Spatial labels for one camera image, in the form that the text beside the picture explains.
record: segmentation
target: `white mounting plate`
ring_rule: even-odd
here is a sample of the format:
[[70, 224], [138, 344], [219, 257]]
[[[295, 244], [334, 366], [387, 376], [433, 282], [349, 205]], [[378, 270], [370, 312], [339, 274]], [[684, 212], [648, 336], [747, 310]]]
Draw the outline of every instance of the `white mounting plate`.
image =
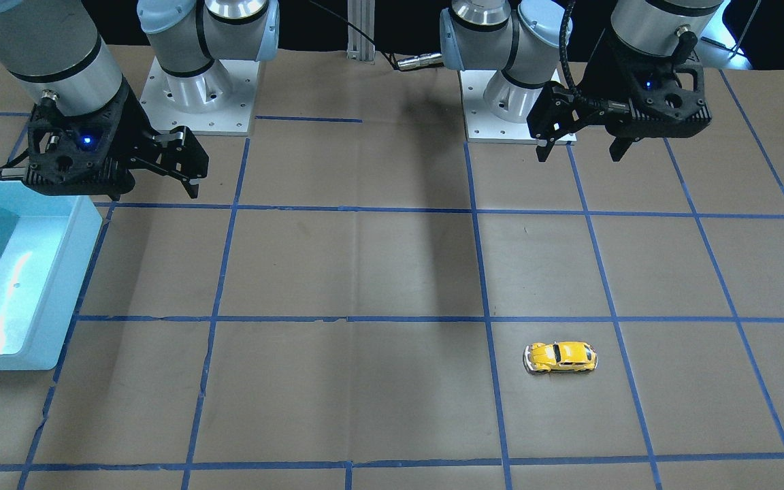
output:
[[203, 114], [190, 114], [177, 109], [165, 95], [165, 74], [156, 59], [150, 66], [150, 74], [141, 93], [141, 108], [147, 112], [150, 125], [161, 133], [186, 125], [195, 134], [218, 136], [249, 136], [252, 133], [253, 106], [259, 84], [259, 63], [224, 59], [221, 63], [228, 69], [234, 93], [221, 109]]
[[[492, 114], [489, 106], [483, 101], [483, 92], [494, 74], [494, 69], [467, 69], [459, 72], [461, 104], [464, 107], [464, 127], [468, 134], [468, 142], [536, 145], [536, 140], [529, 133], [526, 123], [502, 120]], [[558, 71], [554, 72], [553, 80], [559, 81]], [[556, 142], [557, 145], [574, 143], [576, 143], [574, 134], [566, 134]]]

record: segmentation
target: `robotic arm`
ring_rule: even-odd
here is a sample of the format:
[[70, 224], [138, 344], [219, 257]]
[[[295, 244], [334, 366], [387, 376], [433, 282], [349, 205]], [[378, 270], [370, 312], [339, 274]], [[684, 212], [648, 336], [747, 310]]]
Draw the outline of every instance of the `robotic arm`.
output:
[[559, 137], [586, 125], [604, 125], [616, 137], [613, 161], [644, 137], [691, 137], [707, 127], [712, 115], [694, 46], [719, 6], [721, 0], [619, 0], [578, 86], [562, 31], [568, 88], [548, 82], [528, 116], [539, 161]]
[[[29, 148], [0, 167], [43, 195], [109, 195], [144, 168], [183, 183], [193, 199], [208, 155], [192, 131], [150, 127], [93, 20], [75, 0], [0, 0], [0, 62], [35, 102]], [[28, 165], [17, 167], [28, 158]]]

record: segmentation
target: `light blue bin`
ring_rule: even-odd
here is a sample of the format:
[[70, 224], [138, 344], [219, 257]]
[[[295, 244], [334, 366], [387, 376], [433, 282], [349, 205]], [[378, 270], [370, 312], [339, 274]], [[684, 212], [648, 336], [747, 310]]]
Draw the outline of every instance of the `light blue bin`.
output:
[[0, 370], [56, 365], [101, 223], [86, 196], [0, 182]]

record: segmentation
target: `toy car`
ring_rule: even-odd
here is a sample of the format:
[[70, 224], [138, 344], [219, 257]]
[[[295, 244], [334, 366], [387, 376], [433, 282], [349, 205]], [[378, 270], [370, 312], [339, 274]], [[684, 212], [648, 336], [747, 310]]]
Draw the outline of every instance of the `toy car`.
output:
[[598, 354], [586, 342], [527, 345], [522, 360], [527, 372], [582, 372], [598, 366]]

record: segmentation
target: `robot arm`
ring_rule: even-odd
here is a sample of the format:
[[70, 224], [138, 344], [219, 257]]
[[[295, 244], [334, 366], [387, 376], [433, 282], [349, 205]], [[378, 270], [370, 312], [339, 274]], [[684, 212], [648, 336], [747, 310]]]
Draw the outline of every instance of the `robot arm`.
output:
[[[29, 148], [0, 167], [43, 195], [109, 195], [146, 168], [192, 198], [208, 155], [187, 127], [159, 134], [77, 0], [0, 0], [0, 62], [35, 102]], [[28, 157], [28, 165], [17, 167]]]
[[[527, 122], [539, 161], [586, 125], [616, 136], [613, 161], [644, 137], [690, 137], [709, 125], [693, 49], [721, 0], [619, 0], [578, 85], [566, 56], [573, 5], [454, 0], [441, 13], [444, 64], [497, 69], [483, 100], [498, 118]], [[568, 88], [548, 81], [559, 58]]]
[[569, 88], [549, 82], [528, 116], [538, 159], [586, 125], [604, 125], [616, 137], [613, 161], [644, 137], [691, 137], [707, 127], [712, 115], [694, 46], [719, 6], [721, 0], [619, 0], [579, 85], [560, 43]]

